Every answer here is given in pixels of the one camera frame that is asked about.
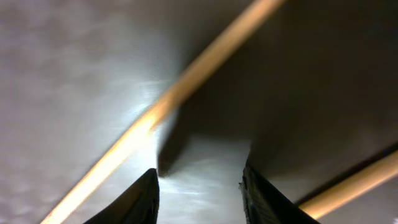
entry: bamboo skewer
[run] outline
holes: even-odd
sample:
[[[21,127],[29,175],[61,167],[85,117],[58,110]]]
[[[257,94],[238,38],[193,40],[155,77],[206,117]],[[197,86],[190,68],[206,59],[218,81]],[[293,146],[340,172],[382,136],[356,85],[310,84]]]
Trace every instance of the bamboo skewer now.
[[[398,151],[371,164],[299,207],[314,219],[330,213],[398,175]]]
[[[283,0],[254,1],[91,168],[41,223],[63,222],[123,161],[140,141],[172,110],[205,82],[229,56],[273,13]]]

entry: metal surface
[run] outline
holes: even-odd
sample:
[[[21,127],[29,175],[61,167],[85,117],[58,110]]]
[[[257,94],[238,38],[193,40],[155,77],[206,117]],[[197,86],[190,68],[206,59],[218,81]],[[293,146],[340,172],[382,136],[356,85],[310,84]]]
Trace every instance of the metal surface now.
[[[0,222],[43,219],[248,3],[2,1]],[[237,183],[253,139],[252,162],[293,201],[396,142],[394,4],[288,2],[66,223],[156,166],[172,123],[159,223],[244,223]],[[273,136],[284,108],[300,119],[282,117],[275,126],[294,128]],[[320,221],[393,223],[391,195],[396,180]]]

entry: textured surface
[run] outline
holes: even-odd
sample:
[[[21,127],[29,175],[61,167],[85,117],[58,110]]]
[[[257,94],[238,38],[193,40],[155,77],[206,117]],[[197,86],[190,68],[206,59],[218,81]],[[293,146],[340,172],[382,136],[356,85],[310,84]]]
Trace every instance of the textured surface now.
[[[0,223],[41,220],[248,3],[0,1]],[[394,143],[394,10],[288,3],[66,223],[156,166],[171,123],[159,223],[244,223],[253,140],[252,162],[291,200]],[[393,223],[396,183],[321,221]]]

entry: wooden dowel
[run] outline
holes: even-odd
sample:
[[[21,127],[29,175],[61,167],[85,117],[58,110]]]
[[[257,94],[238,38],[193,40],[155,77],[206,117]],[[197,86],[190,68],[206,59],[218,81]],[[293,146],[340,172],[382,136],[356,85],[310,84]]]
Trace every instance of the wooden dowel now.
[[[186,100],[274,12],[283,0],[254,1],[91,168],[41,223],[63,222],[123,161],[145,136]]]
[[[398,151],[300,205],[314,219],[330,213],[398,175]]]

